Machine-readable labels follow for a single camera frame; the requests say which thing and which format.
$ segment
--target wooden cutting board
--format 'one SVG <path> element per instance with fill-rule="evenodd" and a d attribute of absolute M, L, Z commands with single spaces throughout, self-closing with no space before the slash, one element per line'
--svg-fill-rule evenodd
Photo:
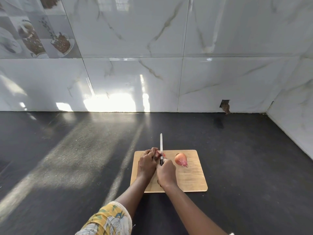
<path fill-rule="evenodd" d="M 196 150 L 164 150 L 166 158 L 172 160 L 176 166 L 177 184 L 184 192 L 207 191 L 208 186 L 205 181 L 202 167 Z M 144 151 L 136 151 L 134 155 L 133 168 L 131 172 L 131 184 L 135 181 L 138 171 L 138 162 Z M 188 167 L 179 166 L 175 163 L 175 156 L 178 153 L 184 153 L 187 157 Z M 162 187 L 157 183 L 157 173 L 153 175 L 150 184 L 147 186 L 145 193 L 164 192 Z"/>

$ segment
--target knife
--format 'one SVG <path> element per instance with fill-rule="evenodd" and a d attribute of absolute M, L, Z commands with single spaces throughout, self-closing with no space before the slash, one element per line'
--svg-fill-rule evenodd
<path fill-rule="evenodd" d="M 162 138 L 162 134 L 160 134 L 160 151 L 161 151 L 161 157 L 160 157 L 160 165 L 163 165 L 163 138 Z"/>

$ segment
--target onion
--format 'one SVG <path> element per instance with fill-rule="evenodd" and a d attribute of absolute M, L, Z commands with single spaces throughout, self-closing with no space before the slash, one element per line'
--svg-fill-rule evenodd
<path fill-rule="evenodd" d="M 187 157 L 185 154 L 183 153 L 178 153 L 175 156 L 175 162 L 180 165 L 180 166 L 184 166 L 184 167 L 188 167 L 187 164 Z"/>

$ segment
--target backsplash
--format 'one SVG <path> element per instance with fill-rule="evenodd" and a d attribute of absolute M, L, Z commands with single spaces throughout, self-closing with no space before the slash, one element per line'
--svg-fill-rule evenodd
<path fill-rule="evenodd" d="M 266 112 L 313 0 L 0 0 L 0 110 Z"/>

